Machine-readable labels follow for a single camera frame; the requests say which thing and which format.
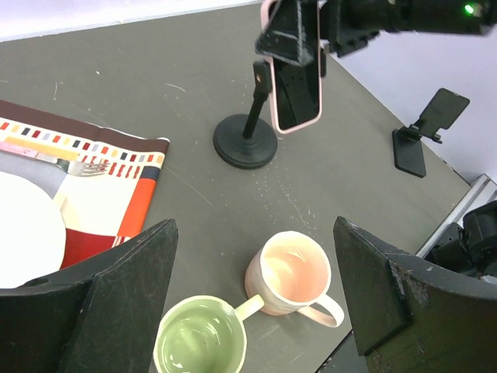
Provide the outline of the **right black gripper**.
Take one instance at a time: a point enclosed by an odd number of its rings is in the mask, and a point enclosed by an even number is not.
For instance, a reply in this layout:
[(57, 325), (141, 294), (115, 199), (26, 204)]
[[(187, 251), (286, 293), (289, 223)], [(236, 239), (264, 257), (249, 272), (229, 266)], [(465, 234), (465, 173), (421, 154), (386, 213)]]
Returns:
[[(262, 2), (255, 52), (293, 66), (317, 61), (319, 10), (317, 1)], [(321, 8), (321, 38), (340, 58), (383, 31), (485, 36), (495, 25), (495, 1), (327, 1)]]

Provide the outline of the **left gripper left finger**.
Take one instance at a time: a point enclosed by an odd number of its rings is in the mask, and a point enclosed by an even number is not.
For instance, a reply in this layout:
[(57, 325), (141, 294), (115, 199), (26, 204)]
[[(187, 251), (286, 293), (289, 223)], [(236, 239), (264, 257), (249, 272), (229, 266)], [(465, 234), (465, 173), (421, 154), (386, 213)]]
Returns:
[(1, 292), (3, 372), (146, 372), (178, 245), (166, 219)]

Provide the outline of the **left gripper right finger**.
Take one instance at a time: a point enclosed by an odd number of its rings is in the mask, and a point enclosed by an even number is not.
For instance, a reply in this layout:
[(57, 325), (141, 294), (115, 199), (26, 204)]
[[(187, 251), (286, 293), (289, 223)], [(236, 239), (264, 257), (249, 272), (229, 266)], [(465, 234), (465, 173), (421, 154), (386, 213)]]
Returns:
[(370, 372), (494, 372), (496, 286), (333, 227), (356, 347)]

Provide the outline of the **pink case smartphone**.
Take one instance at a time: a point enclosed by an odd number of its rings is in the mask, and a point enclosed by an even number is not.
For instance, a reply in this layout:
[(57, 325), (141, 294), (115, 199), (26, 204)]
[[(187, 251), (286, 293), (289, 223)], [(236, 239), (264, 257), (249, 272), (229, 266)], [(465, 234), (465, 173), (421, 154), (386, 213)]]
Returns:
[(264, 59), (272, 82), (269, 107), (273, 128), (289, 134), (317, 122), (322, 112), (321, 45), (317, 61), (307, 66)]

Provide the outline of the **black round-base phone stand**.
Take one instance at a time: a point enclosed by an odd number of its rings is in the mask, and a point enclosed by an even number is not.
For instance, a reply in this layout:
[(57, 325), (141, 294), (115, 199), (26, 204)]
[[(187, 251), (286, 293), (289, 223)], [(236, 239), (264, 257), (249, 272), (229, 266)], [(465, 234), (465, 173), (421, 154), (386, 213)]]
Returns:
[[(326, 73), (325, 51), (321, 47), (321, 77)], [(278, 140), (271, 123), (269, 94), (272, 82), (267, 61), (253, 64), (255, 88), (249, 113), (231, 115), (215, 128), (214, 149), (228, 164), (239, 169), (258, 169), (273, 160)]]

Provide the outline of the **black folding phone stand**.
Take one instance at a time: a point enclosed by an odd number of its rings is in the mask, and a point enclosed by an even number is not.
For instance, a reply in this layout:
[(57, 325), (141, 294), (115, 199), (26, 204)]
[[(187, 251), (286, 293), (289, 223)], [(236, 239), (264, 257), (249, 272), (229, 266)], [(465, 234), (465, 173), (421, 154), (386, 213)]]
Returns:
[(421, 139), (428, 138), (441, 144), (438, 130), (448, 130), (469, 104), (468, 98), (449, 89), (440, 88), (414, 124), (392, 131), (396, 169), (424, 178), (426, 165)]

